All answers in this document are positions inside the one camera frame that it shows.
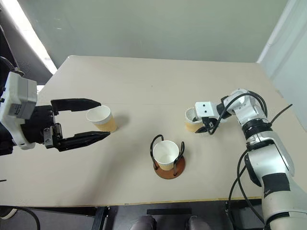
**table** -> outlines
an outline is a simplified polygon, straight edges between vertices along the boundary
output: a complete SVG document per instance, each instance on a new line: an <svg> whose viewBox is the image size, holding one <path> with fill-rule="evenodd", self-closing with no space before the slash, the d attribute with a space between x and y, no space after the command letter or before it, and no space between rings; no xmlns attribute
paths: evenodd
<svg viewBox="0 0 307 230"><path fill-rule="evenodd" d="M38 95L38 105L52 99L88 98L112 110L118 130L91 146L58 152L36 144L14 147L0 157L0 205L81 207L228 197L245 138L235 117L213 136L184 127L184 112L196 101L219 102L236 88L259 93L272 119L287 103L256 63L69 56ZM60 112L56 121L64 137L97 130L86 111ZM307 134L291 110L274 123L296 167L295 180L307 190ZM163 134L180 145L185 141L186 168L176 179L158 177L149 147ZM261 188L244 174L249 197ZM239 189L233 197L241 198Z"/></svg>

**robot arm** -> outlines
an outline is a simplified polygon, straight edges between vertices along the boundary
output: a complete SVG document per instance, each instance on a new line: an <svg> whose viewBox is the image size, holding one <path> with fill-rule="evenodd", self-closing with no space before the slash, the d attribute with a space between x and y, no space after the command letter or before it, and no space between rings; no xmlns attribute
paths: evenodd
<svg viewBox="0 0 307 230"><path fill-rule="evenodd" d="M293 180L295 169L292 159L272 130L266 108L256 103L254 95L238 89L222 98L221 104L196 102L196 119L202 119L204 123L197 132L213 134L219 122L236 115L247 140L246 168L252 182L262 187L266 229L306 229L307 194Z"/></svg>
<svg viewBox="0 0 307 230"><path fill-rule="evenodd" d="M110 135L91 131L63 138L61 125L55 121L59 111L88 110L100 106L99 102L61 99L52 100L51 105L36 106L36 101L36 82L10 71L0 101L0 155L11 154L13 145L28 150L35 143L65 151L88 146Z"/></svg>

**white wall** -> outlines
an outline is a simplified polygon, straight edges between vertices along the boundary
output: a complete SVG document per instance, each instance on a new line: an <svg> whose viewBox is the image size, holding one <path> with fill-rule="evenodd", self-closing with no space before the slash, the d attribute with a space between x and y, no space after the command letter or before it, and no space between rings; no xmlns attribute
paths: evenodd
<svg viewBox="0 0 307 230"><path fill-rule="evenodd" d="M307 1L297 0L261 62L307 131Z"/></svg>
<svg viewBox="0 0 307 230"><path fill-rule="evenodd" d="M68 55L255 62L287 0L18 0L57 67Z"/></svg>

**wooden coaster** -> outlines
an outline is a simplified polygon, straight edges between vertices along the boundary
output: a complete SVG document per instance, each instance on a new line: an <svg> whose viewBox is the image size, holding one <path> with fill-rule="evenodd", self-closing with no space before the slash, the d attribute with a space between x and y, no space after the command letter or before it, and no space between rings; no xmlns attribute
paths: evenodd
<svg viewBox="0 0 307 230"><path fill-rule="evenodd" d="M153 170L158 176L160 176L163 179L174 179L182 174L185 167L186 167L186 161L184 157L182 157L176 165L176 172L177 172L176 176L174 176L174 169L171 169L169 171L164 171L159 167L157 170L154 169Z"/></svg>

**paper cup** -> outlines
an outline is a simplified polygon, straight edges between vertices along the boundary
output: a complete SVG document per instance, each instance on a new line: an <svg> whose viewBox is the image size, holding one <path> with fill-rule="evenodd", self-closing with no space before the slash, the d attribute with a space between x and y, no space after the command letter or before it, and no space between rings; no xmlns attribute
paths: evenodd
<svg viewBox="0 0 307 230"><path fill-rule="evenodd" d="M163 140L157 143L153 148L153 157L160 168L169 171L174 167L174 161L179 155L178 146L170 141Z"/></svg>
<svg viewBox="0 0 307 230"><path fill-rule="evenodd" d="M188 131L195 133L199 128L202 127L202 120L193 121L193 119L197 116L196 109L194 107L188 109L185 115L185 126Z"/></svg>
<svg viewBox="0 0 307 230"><path fill-rule="evenodd" d="M114 132L117 128L110 108L105 105L87 111L86 118L103 132Z"/></svg>

